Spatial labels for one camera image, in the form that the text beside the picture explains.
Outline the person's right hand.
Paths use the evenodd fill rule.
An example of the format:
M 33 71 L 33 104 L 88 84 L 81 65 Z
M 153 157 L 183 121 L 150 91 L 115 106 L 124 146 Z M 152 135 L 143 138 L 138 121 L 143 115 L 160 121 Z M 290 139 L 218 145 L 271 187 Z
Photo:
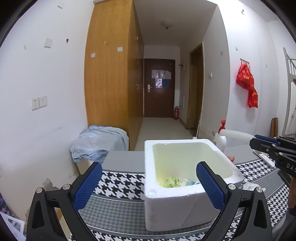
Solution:
M 288 207 L 291 215 L 295 216 L 295 206 L 296 206 L 296 179 L 292 177 L 290 182 L 290 190 L 288 195 Z

